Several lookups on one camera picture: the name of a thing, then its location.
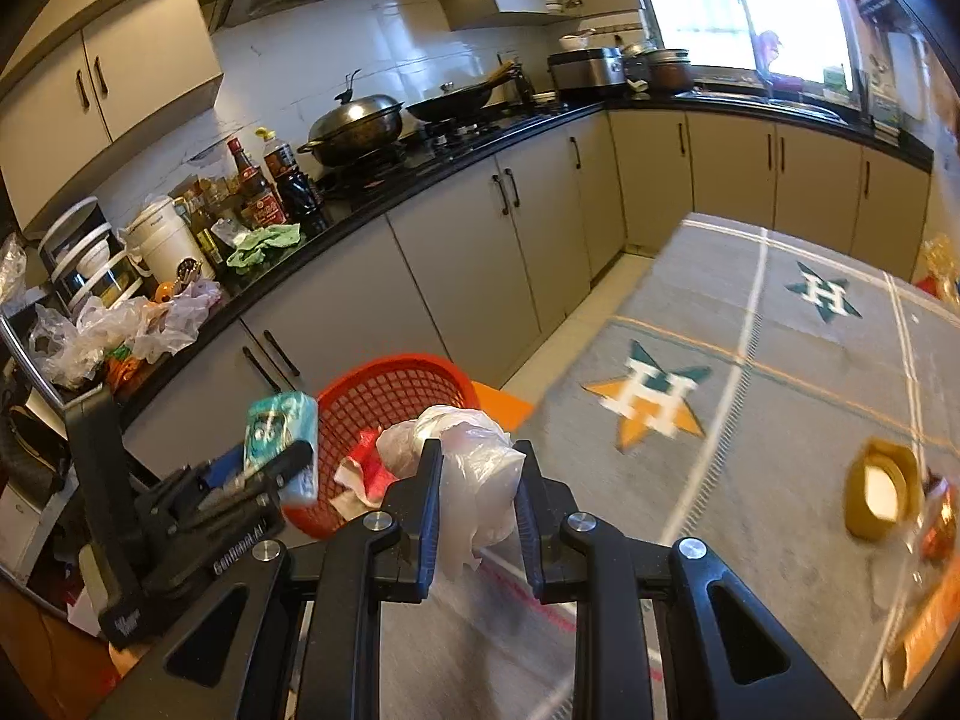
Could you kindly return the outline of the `bright kitchen window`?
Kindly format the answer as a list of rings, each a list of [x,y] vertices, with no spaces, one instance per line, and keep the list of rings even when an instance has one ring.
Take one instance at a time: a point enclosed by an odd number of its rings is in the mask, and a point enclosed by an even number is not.
[[[753,70],[770,86],[850,96],[854,67],[838,0],[646,0],[654,39],[698,67]]]

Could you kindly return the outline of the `red white wet wipe packet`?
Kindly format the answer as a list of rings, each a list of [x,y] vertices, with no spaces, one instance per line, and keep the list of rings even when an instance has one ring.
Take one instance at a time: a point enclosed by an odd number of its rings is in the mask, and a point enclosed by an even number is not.
[[[361,429],[353,449],[335,470],[340,493],[332,497],[331,505],[347,522],[381,509],[387,489],[397,481],[377,450],[379,436],[381,429]]]

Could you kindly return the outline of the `red label sauce bottle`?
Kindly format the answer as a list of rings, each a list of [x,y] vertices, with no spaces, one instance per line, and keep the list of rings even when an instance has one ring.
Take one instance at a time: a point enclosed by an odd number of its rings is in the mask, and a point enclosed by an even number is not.
[[[245,214],[255,227],[285,224],[286,215],[274,186],[252,160],[238,138],[229,138],[228,149],[238,170],[239,188],[244,197]]]

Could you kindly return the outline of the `black frying pan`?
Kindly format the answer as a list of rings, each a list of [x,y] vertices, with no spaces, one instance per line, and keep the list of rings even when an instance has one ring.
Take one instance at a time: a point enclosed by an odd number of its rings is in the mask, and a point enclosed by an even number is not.
[[[485,107],[493,96],[494,88],[504,85],[516,75],[516,62],[508,62],[475,85],[448,89],[434,98],[410,104],[407,112],[423,124],[438,124],[444,121],[465,121],[477,110]]]

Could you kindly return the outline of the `beige kitchen cabinets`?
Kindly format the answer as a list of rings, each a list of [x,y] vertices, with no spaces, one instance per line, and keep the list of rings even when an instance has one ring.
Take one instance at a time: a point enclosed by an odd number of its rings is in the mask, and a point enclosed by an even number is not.
[[[319,390],[371,359],[444,356],[472,379],[508,380],[589,293],[584,208],[562,125],[517,133],[383,188],[317,238],[242,278],[192,346],[125,400],[127,447],[150,470],[235,444],[245,408],[279,385]],[[839,247],[693,211],[654,260],[647,330],[755,362],[918,439],[913,337],[934,314],[895,247]]]
[[[212,109],[200,0],[50,0],[2,71],[2,182],[37,238],[71,202]]]

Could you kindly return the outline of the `white electric kettle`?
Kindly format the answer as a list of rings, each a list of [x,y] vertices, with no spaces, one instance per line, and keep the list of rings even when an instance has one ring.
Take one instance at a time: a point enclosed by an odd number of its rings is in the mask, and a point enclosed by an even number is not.
[[[128,252],[145,264],[158,283],[174,281],[186,260],[200,266],[205,278],[215,278],[194,232],[169,195],[149,199],[140,213],[119,229],[119,236]]]

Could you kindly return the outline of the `orange cardboard box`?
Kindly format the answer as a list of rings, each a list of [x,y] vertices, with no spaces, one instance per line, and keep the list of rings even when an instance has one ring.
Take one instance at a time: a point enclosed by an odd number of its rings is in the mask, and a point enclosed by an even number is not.
[[[918,678],[957,619],[958,556],[953,556],[918,616],[885,656],[882,683],[888,695],[904,691]]]

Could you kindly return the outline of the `yellow round tape roll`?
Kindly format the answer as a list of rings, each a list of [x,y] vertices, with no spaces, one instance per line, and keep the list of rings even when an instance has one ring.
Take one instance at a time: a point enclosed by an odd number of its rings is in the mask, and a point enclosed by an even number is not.
[[[844,481],[844,527],[853,538],[877,543],[923,512],[918,458],[906,445],[869,439]]]

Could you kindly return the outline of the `teal tissue packet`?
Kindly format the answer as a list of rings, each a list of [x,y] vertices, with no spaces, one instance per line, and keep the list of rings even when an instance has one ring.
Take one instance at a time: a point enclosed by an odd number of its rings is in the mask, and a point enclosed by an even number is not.
[[[283,477],[286,484],[280,499],[290,507],[313,504],[319,493],[318,437],[317,401],[309,395],[285,392],[256,401],[247,410],[242,447],[244,473],[252,475],[277,458],[288,445],[302,440],[311,447],[311,460],[301,472]]]

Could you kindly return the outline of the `steel wok with lid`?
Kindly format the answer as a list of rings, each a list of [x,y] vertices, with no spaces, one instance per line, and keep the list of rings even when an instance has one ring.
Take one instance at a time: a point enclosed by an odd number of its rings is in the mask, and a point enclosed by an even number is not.
[[[345,76],[345,88],[335,96],[337,107],[322,115],[309,128],[306,142],[296,153],[313,156],[325,169],[352,164],[397,142],[404,121],[404,105],[389,94],[356,96],[359,70]]]

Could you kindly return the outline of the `black kitchen countertop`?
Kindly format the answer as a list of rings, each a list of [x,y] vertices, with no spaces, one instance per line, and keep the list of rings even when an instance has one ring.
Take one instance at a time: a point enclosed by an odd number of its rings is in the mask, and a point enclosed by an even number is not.
[[[896,137],[887,138],[867,125],[851,124],[839,121],[817,119],[805,114],[805,106],[784,99],[763,101],[757,98],[750,103],[722,99],[716,94],[679,94],[679,96],[628,96],[628,98],[594,101],[589,104],[568,107],[563,112],[537,115],[523,115],[519,121],[503,121],[496,130],[473,137],[454,148],[433,151],[428,148],[428,140],[423,133],[415,132],[402,140],[407,158],[418,154],[421,161],[416,166],[404,166],[387,176],[373,192],[366,193],[359,207],[347,218],[332,224],[325,231],[310,238],[304,238],[295,249],[286,250],[286,254],[254,270],[249,277],[235,278],[228,283],[226,298],[217,305],[217,312],[200,330],[200,337],[192,346],[176,356],[166,356],[153,366],[142,367],[127,388],[117,395],[119,415],[124,427],[130,426],[149,404],[192,362],[200,353],[223,333],[230,323],[239,319],[242,312],[251,309],[254,302],[260,301],[265,294],[291,278],[311,260],[332,249],[335,244],[345,241],[353,232],[359,231],[365,224],[373,221],[382,213],[392,210],[417,193],[466,171],[480,161],[506,151],[519,143],[540,137],[545,133],[562,128],[573,122],[587,119],[599,112],[612,110],[669,110],[669,112],[703,112],[703,114],[729,115],[743,117],[749,121],[770,122],[770,124],[792,125],[804,130],[822,133],[827,137],[841,138],[846,142],[857,143],[877,149],[894,160],[931,174],[934,167],[934,151],[918,137],[901,130]]]

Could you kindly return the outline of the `white plastic bag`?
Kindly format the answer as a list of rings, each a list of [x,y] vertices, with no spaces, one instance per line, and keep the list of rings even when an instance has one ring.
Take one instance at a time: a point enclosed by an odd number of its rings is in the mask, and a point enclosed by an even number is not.
[[[377,453],[398,479],[415,475],[430,439],[441,442],[438,567],[448,580],[480,566],[480,551],[516,528],[514,496],[524,454],[511,436],[480,410],[434,405],[418,418],[387,427]]]

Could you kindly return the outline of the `white dish rack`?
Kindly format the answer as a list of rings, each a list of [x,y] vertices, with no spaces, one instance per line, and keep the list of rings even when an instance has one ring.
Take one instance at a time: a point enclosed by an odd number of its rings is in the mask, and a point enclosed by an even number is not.
[[[53,292],[76,317],[89,298],[104,307],[133,298],[143,275],[110,226],[96,197],[86,197],[57,218],[39,242]]]

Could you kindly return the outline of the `dark snack wrapper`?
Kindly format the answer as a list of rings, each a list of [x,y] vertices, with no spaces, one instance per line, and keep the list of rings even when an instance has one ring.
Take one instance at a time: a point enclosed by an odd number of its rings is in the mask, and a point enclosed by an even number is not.
[[[927,595],[958,551],[958,479],[929,473],[918,520],[908,528],[907,587]]]

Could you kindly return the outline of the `beige upper kitchen cabinets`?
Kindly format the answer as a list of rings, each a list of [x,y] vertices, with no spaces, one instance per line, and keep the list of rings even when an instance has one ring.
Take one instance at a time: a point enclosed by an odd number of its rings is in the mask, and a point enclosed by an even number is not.
[[[2,182],[37,238],[71,202],[212,109],[200,0],[50,0],[2,71]]]

